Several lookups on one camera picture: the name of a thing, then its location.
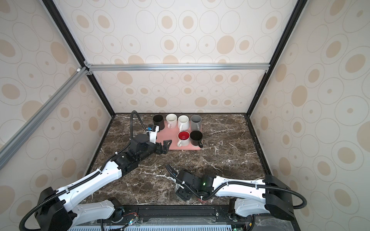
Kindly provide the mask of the tall grey mug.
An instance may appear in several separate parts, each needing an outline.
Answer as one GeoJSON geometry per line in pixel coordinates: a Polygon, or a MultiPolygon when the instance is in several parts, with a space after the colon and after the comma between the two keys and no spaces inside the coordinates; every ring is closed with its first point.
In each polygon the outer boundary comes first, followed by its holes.
{"type": "Polygon", "coordinates": [[[191,131],[201,131],[202,130],[202,118],[200,115],[191,116],[190,129],[191,131]]]}

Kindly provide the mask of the white mug front row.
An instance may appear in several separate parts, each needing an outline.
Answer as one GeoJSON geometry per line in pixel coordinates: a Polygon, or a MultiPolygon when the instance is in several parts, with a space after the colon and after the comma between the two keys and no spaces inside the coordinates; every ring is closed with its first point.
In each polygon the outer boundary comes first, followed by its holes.
{"type": "Polygon", "coordinates": [[[190,144],[190,133],[188,131],[180,131],[177,137],[177,147],[186,147],[190,144]]]}

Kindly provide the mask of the pale pink mug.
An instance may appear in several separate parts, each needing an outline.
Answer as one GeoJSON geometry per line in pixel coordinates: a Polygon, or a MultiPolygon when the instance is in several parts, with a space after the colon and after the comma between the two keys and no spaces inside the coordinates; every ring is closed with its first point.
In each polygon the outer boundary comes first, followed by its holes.
{"type": "Polygon", "coordinates": [[[177,115],[176,114],[168,114],[166,116],[167,121],[167,128],[174,129],[177,127],[177,115]]]}

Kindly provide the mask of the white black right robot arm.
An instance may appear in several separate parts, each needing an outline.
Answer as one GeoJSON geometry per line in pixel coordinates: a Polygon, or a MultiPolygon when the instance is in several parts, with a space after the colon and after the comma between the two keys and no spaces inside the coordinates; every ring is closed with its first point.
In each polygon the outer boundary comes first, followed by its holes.
{"type": "Polygon", "coordinates": [[[307,206],[307,200],[300,193],[272,175],[262,180],[235,180],[221,176],[195,176],[188,171],[176,171],[166,165],[170,177],[176,182],[176,195],[188,201],[196,197],[208,201],[214,197],[231,197],[231,213],[240,217],[255,214],[292,221],[294,211],[307,206]]]}

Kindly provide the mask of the white mug with handle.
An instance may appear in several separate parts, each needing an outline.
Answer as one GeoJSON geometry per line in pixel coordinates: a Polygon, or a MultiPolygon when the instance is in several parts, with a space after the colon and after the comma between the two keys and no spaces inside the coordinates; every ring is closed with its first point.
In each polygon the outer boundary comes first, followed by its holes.
{"type": "Polygon", "coordinates": [[[190,128],[189,117],[186,115],[179,116],[177,125],[180,131],[188,130],[190,128]]]}

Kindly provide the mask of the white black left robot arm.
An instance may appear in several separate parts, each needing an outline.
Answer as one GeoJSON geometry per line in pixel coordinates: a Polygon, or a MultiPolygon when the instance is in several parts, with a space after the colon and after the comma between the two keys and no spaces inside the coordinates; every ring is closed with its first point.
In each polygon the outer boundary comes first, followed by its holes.
{"type": "Polygon", "coordinates": [[[120,151],[109,157],[101,167],[89,175],[65,187],[45,189],[37,205],[20,221],[19,230],[26,231],[26,222],[35,216],[40,231],[67,231],[78,223],[82,212],[77,209],[81,201],[139,166],[152,154],[167,154],[171,140],[151,142],[150,135],[139,134],[132,137],[120,151]]]}

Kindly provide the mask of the white black upside-down mug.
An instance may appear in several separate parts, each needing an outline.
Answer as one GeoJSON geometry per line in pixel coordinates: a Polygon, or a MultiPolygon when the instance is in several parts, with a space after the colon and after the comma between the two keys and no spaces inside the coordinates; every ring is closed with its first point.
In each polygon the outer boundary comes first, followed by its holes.
{"type": "Polygon", "coordinates": [[[203,148],[203,133],[201,131],[192,131],[190,133],[190,142],[194,147],[203,148]]]}

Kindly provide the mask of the black mug white rim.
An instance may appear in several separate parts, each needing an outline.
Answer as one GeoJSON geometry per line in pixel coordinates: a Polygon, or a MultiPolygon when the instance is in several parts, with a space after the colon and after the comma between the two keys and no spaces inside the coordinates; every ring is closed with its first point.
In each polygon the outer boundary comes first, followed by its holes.
{"type": "Polygon", "coordinates": [[[153,124],[159,126],[159,131],[165,128],[164,117],[162,115],[153,116],[153,124]]]}

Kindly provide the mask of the pink rectangular tray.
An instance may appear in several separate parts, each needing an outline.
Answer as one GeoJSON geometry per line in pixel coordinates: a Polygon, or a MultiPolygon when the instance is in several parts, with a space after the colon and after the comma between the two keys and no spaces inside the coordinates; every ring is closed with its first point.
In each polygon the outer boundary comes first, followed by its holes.
{"type": "Polygon", "coordinates": [[[160,142],[164,144],[165,140],[172,140],[172,144],[170,145],[170,148],[169,148],[170,150],[200,150],[201,149],[198,146],[193,146],[191,143],[187,146],[178,147],[177,143],[179,141],[178,139],[179,132],[180,131],[177,126],[173,129],[168,128],[167,121],[165,121],[165,128],[157,133],[156,142],[160,142]]]}

